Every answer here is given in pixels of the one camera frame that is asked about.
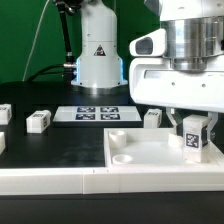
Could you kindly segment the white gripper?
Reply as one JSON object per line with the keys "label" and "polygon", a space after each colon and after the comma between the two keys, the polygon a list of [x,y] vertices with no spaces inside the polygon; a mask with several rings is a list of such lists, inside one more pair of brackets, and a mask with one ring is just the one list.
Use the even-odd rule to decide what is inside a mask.
{"label": "white gripper", "polygon": [[129,89],[135,103],[167,107],[166,115],[178,136],[183,135],[183,126],[175,108],[208,111],[211,143],[217,112],[224,113],[224,56],[211,57],[202,72],[172,70],[164,58],[136,58],[129,69]]}

